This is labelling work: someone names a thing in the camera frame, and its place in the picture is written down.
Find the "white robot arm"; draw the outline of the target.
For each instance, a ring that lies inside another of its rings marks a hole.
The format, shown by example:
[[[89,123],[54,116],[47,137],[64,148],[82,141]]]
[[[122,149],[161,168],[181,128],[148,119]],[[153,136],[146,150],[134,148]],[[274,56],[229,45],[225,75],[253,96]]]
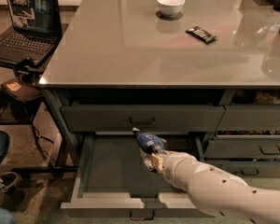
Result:
[[[242,178],[187,153],[154,154],[152,163],[169,184],[184,190],[194,206],[207,215],[280,224],[280,190],[251,187]]]

